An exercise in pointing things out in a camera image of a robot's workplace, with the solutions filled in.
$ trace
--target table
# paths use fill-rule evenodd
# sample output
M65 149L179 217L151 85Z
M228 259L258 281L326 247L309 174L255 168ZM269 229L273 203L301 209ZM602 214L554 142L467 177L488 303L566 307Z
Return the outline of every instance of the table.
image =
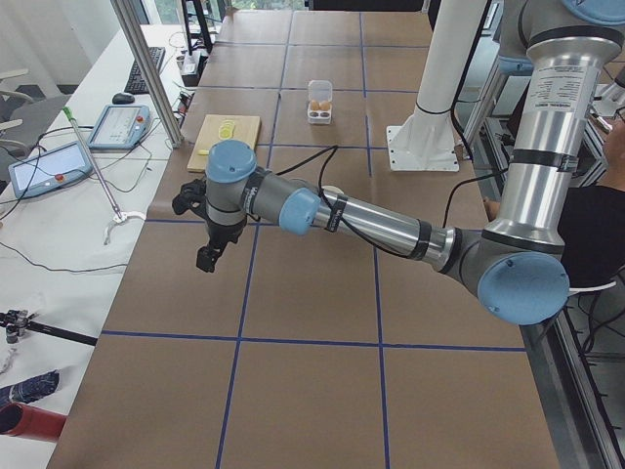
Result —
M440 223L471 163L393 173L385 149L430 40L421 14L226 20L49 467L558 467L519 330L459 284L349 236L267 223L207 275L202 223L170 208L204 115L253 114L261 164L338 144L326 184ZM306 122L310 79L334 85L330 126ZM450 223L483 226L477 187L457 193Z
M176 83L182 84L173 60L177 51L175 46L184 43L183 36L177 33L180 30L179 26L171 25L144 29L148 45L167 48L161 78L172 103L179 94ZM111 97L123 90L132 61L126 39L119 31L67 104L79 124L93 125ZM149 106L152 117L157 117L149 95L137 96L137 103ZM163 127L157 124L158 120L143 143L144 149L135 149L123 160L103 170L108 180L127 190L137 181L149 160L149 170L135 190L129 193L113 191L124 210L145 213L165 169L171 149ZM61 113L50 129L68 125ZM75 137L70 130L51 134L42 145L53 149L72 141ZM123 154L95 153L101 168L106 168ZM1 196L3 201L13 198L11 188ZM0 206L11 207L13 203ZM53 268L88 269L126 264L143 222L132 220L114 228L111 244L104 246L104 227L112 220L112 215L100 184L87 180L61 192L23 200L3 221L0 241L19 249L33 261ZM28 265L4 247L0 247L0 256L3 279L0 311L29 309L40 315L36 319L39 322L96 337L100 335L125 268L82 275L51 273ZM4 339L1 344L0 362L3 362L9 346ZM67 414L93 348L30 332L20 341L17 351L13 367L0 375L0 387L57 369L61 374L57 392L32 405ZM0 467L45 467L54 447L54 444L2 437Z

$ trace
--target light blue joint cap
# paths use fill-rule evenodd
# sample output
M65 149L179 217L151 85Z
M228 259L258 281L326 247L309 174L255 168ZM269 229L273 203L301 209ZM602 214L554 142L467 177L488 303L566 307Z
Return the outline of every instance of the light blue joint cap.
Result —
M530 59L499 56L499 70L508 76L531 76L534 65Z
M561 0L577 17L599 26L625 24L625 3L614 0Z
M291 193L282 205L278 223L295 235L305 235L314 221L321 199L310 190L300 188Z
M536 324L555 315L568 298L568 276L555 258L521 252L481 276L478 298L493 315L514 324Z
M206 177L216 183L236 183L256 169L256 154L238 140L224 140L208 152Z

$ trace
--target red object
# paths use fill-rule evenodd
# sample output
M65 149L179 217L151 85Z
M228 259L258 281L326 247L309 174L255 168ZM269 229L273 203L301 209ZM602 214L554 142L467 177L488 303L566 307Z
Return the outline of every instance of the red object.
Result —
M55 443L65 419L65 415L50 410L12 403L0 408L0 435Z

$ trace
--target keyboard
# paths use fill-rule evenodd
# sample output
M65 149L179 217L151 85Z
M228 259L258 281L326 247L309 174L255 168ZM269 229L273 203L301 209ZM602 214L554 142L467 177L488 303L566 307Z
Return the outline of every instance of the keyboard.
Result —
M163 59L165 59L165 48L149 47L149 55L152 57L152 62L154 63L154 66L160 72L160 68L163 65ZM147 90L146 82L141 76L141 71L139 70L139 64L137 64L137 61L133 63L133 66L130 69L128 83L126 83L126 88L124 88L124 92L132 93L133 95L145 95L149 93L149 91Z

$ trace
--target blue tape grid line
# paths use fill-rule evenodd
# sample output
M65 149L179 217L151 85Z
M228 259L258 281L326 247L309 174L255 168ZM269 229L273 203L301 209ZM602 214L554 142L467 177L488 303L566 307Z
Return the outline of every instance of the blue tape grid line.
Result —
M289 23L289 32L287 37L291 37L291 29L293 27L293 19L294 19L295 15L293 15L293 12L291 12L291 18L290 18L290 23ZM276 134L276 129L277 129L277 116L278 116L278 112L280 111L280 93L281 93L281 89L282 89L282 85L284 84L284 75L286 74L286 61L288 58L288 47L286 48L286 51L284 51L284 62L282 63L282 75L280 77L280 90L278 90L277 93L277 100L275 103L275 116L273 117L273 127L271 129L271 140L270 140L270 150L269 150L269 155L267 158L267 167L271 167L271 154L273 152L273 143L275 142L275 134ZM238 364L238 353L240 351L241 348L241 342L242 342L242 337L243 337L243 325L245 324L245 314L247 312L247 302L249 299L249 293L250 293L250 285L252 283L252 273L254 271L254 260L256 259L256 249L258 246L258 237L259 234L261 232L261 226L257 225L256 227L256 231L254 233L254 245L252 247L252 256L250 259L250 266L249 266L249 270L247 273L247 281L245 284L245 296L243 298L243 307L241 308L241 320L239 322L239 327L238 327L238 333L236 336L236 347L234 349L234 359L232 361L232 371L230 374L230 382L229 382L229 388L228 388L228 397L226 399L226 409L224 410L224 421L222 423L222 434L220 436L220 440L219 440L219 449L217 452L217 460L215 461L215 469L220 469L222 466L222 457L224 455L224 443L226 441L226 434L227 434L227 430L228 430L228 420L229 420L229 411L230 411L230 405L232 403L232 393L234 391L234 379L236 376L236 366Z
M380 344L378 342L357 342L340 340L313 340L313 339L277 339L266 337L234 337L228 335L202 335L202 334L176 334L165 332L135 332L131 330L111 330L104 329L102 335L121 337L146 337L153 339L173 339L173 340L207 340L220 342L249 342L256 344L284 344L284 345L315 345L327 347L353 347L375 349L404 349L404 350L447 350L464 352L501 352L501 353L521 353L525 352L523 347L499 347L499 346L473 346L473 345L443 345L443 344Z
M378 356L380 361L380 396L382 401L382 429L384 435L384 460L386 469L391 469L391 447L389 443L389 412L387 406L387 377L384 361L384 330L382 323L382 298L380 295L380 269L378 250L373 247L373 273L375 280L375 304L378 317Z
M308 88L300 88L297 86L276 88L275 86L202 85L202 86L198 86L197 89L201 89L205 91L209 91L209 90L308 91ZM333 91L357 93L363 90L360 88L333 88ZM365 88L364 91L365 93L403 93L403 94L418 93L418 90L397 90L397 89L376 90L376 89Z
M299 149L327 149L328 145L307 145L307 144L274 144L276 148L299 148ZM349 145L341 145L341 149L387 149L386 147L359 147L359 146L349 146Z
M224 443L226 441L226 431L228 429L228 420L230 413L230 405L232 404L232 393L234 391L234 379L236 377L236 366L238 365L238 353L241 348L243 337L243 325L245 324L245 314L247 312L247 302L250 293L250 284L252 283L252 272L254 271L254 260L256 259L256 248L258 246L258 235L261 228L256 227L254 233L254 245L252 247L252 255L250 258L249 269L247 271L247 280L245 283L245 296L243 297L243 305L241 307L241 319L238 325L238 333L236 335L236 346L234 347L234 358L232 360L232 369L230 372L230 381L228 385L228 396L226 398L226 408L224 410L224 420L222 422L222 433L219 439L219 449L217 452L217 460L215 461L215 469L220 469L222 466L222 456L224 454Z
M364 67L364 32L362 29L362 12L358 13L358 25L360 27L360 61L362 66L362 96L367 97L367 74Z
M232 42L232 41L217 41L217 44L224 44L227 46L287 46L287 47L358 47L366 49L385 48L385 49L429 49L430 46L396 46L393 44L369 44L364 45L362 39L360 44L305 44L300 42Z

